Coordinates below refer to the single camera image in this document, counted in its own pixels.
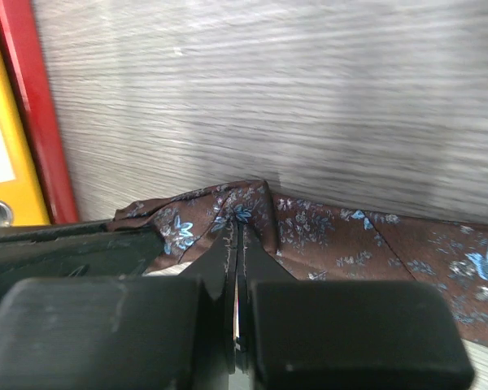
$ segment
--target binder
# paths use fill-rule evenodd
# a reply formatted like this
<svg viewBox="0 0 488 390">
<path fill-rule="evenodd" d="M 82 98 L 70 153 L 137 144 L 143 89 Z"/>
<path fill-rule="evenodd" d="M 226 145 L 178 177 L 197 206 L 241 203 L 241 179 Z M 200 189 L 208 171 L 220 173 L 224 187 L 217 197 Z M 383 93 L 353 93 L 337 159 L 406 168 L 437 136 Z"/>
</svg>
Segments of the binder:
<svg viewBox="0 0 488 390">
<path fill-rule="evenodd" d="M 48 223 L 45 202 L 0 53 L 0 226 Z"/>
</svg>

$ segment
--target brown floral cloth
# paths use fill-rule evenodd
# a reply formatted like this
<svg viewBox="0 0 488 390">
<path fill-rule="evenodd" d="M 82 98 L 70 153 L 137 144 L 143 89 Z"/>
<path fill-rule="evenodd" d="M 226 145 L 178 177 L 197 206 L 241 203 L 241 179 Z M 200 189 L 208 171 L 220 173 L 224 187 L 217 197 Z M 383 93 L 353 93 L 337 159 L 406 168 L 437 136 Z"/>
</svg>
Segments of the brown floral cloth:
<svg viewBox="0 0 488 390">
<path fill-rule="evenodd" d="M 272 193 L 256 180 L 136 201 L 115 213 L 109 229 L 151 225 L 160 233 L 165 253 L 150 272 L 194 261 L 229 219 L 250 224 L 301 280 L 431 283 L 462 337 L 488 346 L 488 226 L 325 206 Z"/>
</svg>

